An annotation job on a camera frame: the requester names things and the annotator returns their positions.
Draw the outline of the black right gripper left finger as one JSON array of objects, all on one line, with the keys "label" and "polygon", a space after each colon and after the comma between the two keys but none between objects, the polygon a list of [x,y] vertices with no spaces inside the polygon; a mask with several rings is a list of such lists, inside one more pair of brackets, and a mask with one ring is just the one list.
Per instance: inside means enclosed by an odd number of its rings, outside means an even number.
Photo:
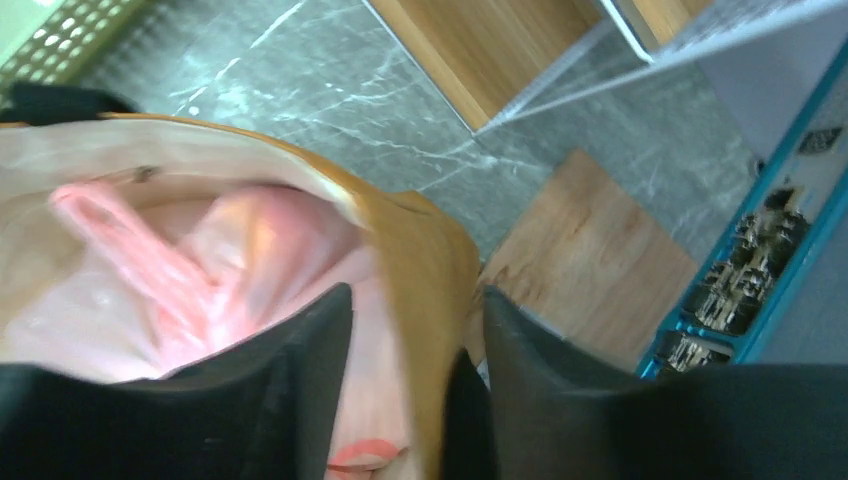
[{"label": "black right gripper left finger", "polygon": [[352,329],[338,284],[163,380],[1,369],[5,479],[320,479]]}]

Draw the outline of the brown paper grocery bag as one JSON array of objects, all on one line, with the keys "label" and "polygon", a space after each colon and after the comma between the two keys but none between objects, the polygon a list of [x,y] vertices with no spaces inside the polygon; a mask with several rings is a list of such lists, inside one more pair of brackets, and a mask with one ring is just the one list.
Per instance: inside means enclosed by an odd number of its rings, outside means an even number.
[{"label": "brown paper grocery bag", "polygon": [[312,152],[253,132],[140,114],[1,129],[1,329],[19,299],[59,275],[68,240],[47,220],[67,184],[113,187],[136,211],[282,186],[330,202],[374,253],[400,345],[410,447],[404,479],[435,479],[444,409],[480,268],[465,229],[415,192],[388,193]]}]

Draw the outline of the pink plastic bag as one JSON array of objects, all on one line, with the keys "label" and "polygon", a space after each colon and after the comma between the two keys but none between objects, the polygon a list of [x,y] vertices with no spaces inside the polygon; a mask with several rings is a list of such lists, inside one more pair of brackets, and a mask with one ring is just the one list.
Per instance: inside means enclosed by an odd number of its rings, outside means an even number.
[{"label": "pink plastic bag", "polygon": [[59,275],[19,299],[1,357],[102,383],[158,379],[291,318],[337,283],[353,329],[327,475],[367,478],[411,445],[400,345],[373,250],[334,205],[282,186],[143,212],[111,186],[56,189]]}]

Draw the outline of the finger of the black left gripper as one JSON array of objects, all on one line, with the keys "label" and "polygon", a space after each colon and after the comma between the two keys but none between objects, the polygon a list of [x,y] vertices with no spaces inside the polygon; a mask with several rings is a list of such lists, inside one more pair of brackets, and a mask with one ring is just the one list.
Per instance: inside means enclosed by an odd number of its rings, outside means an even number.
[{"label": "finger of the black left gripper", "polygon": [[136,112],[131,102],[118,95],[80,86],[16,82],[8,93],[11,104],[1,109],[2,124],[50,126]]}]

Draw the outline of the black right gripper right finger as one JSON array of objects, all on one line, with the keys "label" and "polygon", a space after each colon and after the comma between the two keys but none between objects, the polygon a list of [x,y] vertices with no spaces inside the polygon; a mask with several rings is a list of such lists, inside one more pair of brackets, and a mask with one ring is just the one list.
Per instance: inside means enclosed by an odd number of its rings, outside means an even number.
[{"label": "black right gripper right finger", "polygon": [[462,352],[446,479],[843,479],[847,369],[700,367],[642,380],[483,296],[489,375]]}]

